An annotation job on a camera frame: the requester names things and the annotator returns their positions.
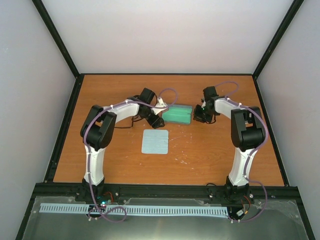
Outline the black sunglasses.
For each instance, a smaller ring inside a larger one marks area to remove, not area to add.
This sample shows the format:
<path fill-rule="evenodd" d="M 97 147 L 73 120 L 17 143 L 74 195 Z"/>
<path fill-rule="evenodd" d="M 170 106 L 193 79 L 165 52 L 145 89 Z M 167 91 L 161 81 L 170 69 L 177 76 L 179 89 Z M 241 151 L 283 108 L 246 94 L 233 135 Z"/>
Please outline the black sunglasses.
<path fill-rule="evenodd" d="M 134 118 L 126 118 L 124 120 L 121 120 L 115 124 L 116 130 L 125 130 L 125 129 L 131 129 L 134 126 Z"/>

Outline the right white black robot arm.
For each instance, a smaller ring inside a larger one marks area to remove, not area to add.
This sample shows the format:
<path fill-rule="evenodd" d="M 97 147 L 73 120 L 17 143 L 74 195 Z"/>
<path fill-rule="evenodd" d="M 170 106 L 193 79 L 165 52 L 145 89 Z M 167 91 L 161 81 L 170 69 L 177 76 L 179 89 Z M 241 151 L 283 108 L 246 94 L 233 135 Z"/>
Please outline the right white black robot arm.
<path fill-rule="evenodd" d="M 236 203 L 249 196 L 249 175 L 253 159 L 268 138 L 268 128 L 262 120 L 260 108 L 237 103 L 227 96 L 219 96 L 214 86 L 203 90 L 201 105 L 196 105 L 193 119 L 214 124 L 216 117 L 230 119 L 230 135 L 235 154 L 229 175 L 226 177 L 223 197 Z"/>

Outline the light blue cleaning cloth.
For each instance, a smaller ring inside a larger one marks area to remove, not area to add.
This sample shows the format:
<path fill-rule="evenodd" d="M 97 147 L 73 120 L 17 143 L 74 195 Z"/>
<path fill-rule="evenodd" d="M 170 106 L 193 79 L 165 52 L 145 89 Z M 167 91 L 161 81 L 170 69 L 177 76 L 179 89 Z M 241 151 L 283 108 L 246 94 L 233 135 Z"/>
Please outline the light blue cleaning cloth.
<path fill-rule="evenodd" d="M 167 130 L 145 129 L 143 131 L 141 152 L 143 154 L 166 155 L 169 151 L 169 132 Z"/>

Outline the grey green glasses case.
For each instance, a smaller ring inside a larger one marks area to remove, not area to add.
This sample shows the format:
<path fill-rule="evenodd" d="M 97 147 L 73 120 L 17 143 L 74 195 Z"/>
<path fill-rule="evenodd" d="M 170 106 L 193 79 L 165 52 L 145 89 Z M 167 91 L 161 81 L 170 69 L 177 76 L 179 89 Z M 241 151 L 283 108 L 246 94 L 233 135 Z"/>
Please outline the grey green glasses case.
<path fill-rule="evenodd" d="M 166 123 L 189 125 L 192 112 L 193 107 L 190 105 L 174 104 L 161 117 Z"/>

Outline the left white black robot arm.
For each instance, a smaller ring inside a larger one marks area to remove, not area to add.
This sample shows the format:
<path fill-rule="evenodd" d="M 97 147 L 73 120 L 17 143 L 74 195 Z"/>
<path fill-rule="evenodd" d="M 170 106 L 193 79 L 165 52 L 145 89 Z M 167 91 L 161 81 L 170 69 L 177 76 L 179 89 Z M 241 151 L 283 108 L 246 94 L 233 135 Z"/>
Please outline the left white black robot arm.
<path fill-rule="evenodd" d="M 141 94 L 129 97 L 120 103 L 91 107 L 81 128 L 80 136 L 86 151 L 82 184 L 86 189 L 86 195 L 92 201 L 99 201 L 104 195 L 104 156 L 112 140 L 116 123 L 139 116 L 147 120 L 154 129 L 165 125 L 159 114 L 166 111 L 169 105 L 160 96 L 156 98 L 156 104 L 151 105 L 154 97 L 155 93 L 152 90 L 144 88 Z"/>

